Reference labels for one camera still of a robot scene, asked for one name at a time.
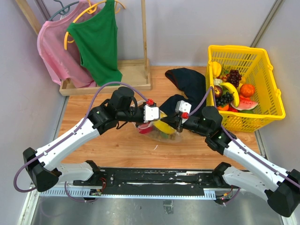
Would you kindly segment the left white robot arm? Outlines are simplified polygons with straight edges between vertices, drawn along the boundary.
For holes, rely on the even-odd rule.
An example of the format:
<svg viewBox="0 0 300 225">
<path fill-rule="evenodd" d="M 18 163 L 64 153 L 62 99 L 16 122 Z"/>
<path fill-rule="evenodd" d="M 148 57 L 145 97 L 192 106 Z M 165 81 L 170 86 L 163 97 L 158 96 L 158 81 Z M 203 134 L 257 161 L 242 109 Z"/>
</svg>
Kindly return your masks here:
<svg viewBox="0 0 300 225">
<path fill-rule="evenodd" d="M 129 87 L 115 90 L 109 99 L 88 111 L 72 129 L 37 150 L 23 152 L 26 171 L 38 192 L 58 183 L 80 180 L 87 185 L 98 185 L 102 180 L 99 167 L 87 160 L 80 164 L 61 161 L 88 141 L 112 128 L 120 129 L 129 122 L 143 124 L 160 119 L 160 110 L 151 99 L 139 105 Z"/>
</svg>

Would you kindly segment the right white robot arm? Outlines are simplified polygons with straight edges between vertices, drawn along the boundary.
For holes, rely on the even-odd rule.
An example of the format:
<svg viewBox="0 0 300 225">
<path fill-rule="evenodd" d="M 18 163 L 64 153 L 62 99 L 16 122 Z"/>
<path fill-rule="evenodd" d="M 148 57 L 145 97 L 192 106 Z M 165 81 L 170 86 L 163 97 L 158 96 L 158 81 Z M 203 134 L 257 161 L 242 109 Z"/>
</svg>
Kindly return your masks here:
<svg viewBox="0 0 300 225">
<path fill-rule="evenodd" d="M 299 205 L 300 172 L 296 169 L 288 171 L 247 147 L 222 126 L 222 116 L 215 107 L 204 107 L 199 117 L 179 112 L 162 118 L 162 121 L 179 132 L 183 129 L 198 132 L 205 137 L 209 148 L 246 168 L 243 172 L 230 164 L 219 164 L 212 176 L 215 186 L 222 188 L 228 184 L 245 189 L 286 218 Z"/>
</svg>

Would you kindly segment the brown longan fruit bunch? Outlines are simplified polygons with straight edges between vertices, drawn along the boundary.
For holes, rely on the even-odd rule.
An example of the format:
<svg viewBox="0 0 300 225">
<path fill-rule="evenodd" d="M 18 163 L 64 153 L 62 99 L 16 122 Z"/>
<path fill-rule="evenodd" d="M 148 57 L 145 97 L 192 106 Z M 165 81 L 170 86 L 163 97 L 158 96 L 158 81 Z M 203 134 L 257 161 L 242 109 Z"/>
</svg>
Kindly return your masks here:
<svg viewBox="0 0 300 225">
<path fill-rule="evenodd" d="M 180 136 L 177 133 L 167 134 L 162 131 L 158 131 L 154 137 L 161 142 L 178 141 L 180 139 Z"/>
</svg>

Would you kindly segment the clear zip top bag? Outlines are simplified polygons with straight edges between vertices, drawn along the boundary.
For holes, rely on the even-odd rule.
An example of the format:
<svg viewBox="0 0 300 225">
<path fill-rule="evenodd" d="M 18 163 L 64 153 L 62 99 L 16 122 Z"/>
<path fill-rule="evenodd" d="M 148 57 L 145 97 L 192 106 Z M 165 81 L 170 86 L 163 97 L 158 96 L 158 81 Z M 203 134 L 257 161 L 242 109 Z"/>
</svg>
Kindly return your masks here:
<svg viewBox="0 0 300 225">
<path fill-rule="evenodd" d="M 182 140 L 180 133 L 161 120 L 139 125 L 133 122 L 133 125 L 139 134 L 147 136 L 155 141 L 164 143 L 179 143 Z"/>
</svg>

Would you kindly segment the red apple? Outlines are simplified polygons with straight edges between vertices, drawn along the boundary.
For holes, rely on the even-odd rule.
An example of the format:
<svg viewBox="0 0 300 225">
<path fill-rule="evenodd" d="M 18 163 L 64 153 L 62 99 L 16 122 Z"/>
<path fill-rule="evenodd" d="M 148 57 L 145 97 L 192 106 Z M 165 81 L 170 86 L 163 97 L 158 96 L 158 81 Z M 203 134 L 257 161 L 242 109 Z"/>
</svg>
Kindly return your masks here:
<svg viewBox="0 0 300 225">
<path fill-rule="evenodd" d="M 147 129 L 150 128 L 152 126 L 152 123 L 144 123 L 144 124 L 140 124 L 137 126 L 138 129 Z"/>
</svg>

